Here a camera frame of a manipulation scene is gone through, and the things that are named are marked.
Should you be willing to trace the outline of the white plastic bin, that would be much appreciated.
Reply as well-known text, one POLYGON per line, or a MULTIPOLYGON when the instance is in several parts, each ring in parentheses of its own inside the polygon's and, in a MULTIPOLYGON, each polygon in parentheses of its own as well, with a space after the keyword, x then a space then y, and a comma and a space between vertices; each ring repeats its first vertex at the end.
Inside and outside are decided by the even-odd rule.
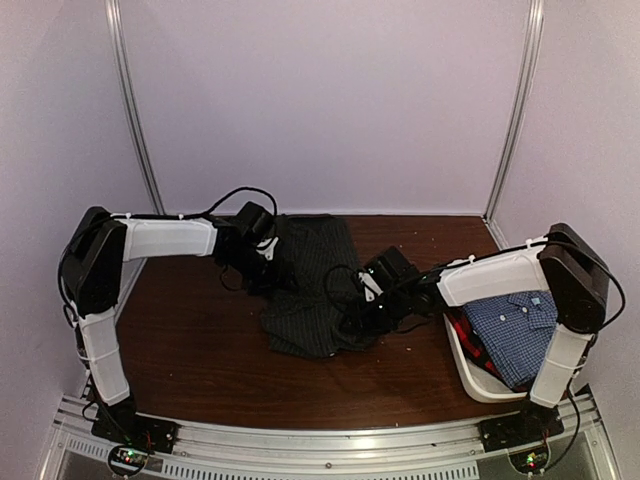
POLYGON ((512 403, 527 397, 526 391, 510 390, 502 381, 467 359, 454 326, 446 315, 443 318, 457 372, 468 396, 484 404, 512 403))

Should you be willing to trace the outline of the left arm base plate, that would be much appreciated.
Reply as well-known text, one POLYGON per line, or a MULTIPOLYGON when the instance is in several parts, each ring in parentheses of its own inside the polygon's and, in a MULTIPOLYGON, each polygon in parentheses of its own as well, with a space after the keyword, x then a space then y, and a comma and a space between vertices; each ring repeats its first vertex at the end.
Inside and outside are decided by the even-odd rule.
POLYGON ((91 433, 98 438, 138 450, 171 454, 177 430, 178 425, 169 420, 128 413, 108 416, 99 412, 91 433))

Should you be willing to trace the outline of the black pinstriped long sleeve shirt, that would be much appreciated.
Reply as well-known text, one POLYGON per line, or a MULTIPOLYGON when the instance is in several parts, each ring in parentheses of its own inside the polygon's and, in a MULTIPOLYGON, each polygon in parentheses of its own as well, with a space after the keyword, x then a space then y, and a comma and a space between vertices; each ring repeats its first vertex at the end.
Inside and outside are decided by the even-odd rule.
POLYGON ((347 302, 359 295, 351 276, 360 262, 347 222, 296 216, 285 218, 283 228, 281 252, 293 264, 297 289, 274 291, 261 312, 269 349, 320 359, 372 346, 378 336, 362 339, 339 329, 347 302))

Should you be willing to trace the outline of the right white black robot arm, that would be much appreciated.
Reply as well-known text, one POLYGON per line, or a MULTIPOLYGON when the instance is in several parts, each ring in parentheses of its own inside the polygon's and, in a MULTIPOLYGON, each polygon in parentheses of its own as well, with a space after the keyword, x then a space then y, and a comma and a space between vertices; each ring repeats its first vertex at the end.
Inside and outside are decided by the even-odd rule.
POLYGON ((617 282, 595 251, 565 223, 489 255, 420 270, 390 247, 357 270, 358 296, 342 309, 340 327, 359 337, 402 332, 409 316, 461 313, 495 368, 472 366, 453 325, 446 327, 465 399, 447 392, 439 419, 505 413, 519 440, 535 440, 551 424, 549 410, 572 391, 592 346, 610 324, 609 288, 617 282))

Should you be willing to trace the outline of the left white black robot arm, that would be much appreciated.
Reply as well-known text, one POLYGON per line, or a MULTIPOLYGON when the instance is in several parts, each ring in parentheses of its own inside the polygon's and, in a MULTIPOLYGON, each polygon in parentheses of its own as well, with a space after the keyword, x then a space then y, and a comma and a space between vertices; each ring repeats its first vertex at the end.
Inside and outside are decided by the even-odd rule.
POLYGON ((211 257, 241 275, 250 295, 297 287, 280 253, 275 211, 246 203, 229 218, 111 213, 89 208, 61 255, 57 281, 62 309, 73 328, 106 429, 123 444, 144 433, 126 379, 116 333, 124 264, 159 257, 211 257))

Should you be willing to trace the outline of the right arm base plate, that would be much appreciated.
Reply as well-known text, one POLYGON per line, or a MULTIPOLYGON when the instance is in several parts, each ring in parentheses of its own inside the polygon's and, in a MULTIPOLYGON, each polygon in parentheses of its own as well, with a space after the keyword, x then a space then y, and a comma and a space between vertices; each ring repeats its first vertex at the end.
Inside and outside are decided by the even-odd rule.
POLYGON ((478 425, 485 452, 512 449, 542 442, 564 432, 556 410, 522 410, 503 417, 483 420, 478 425))

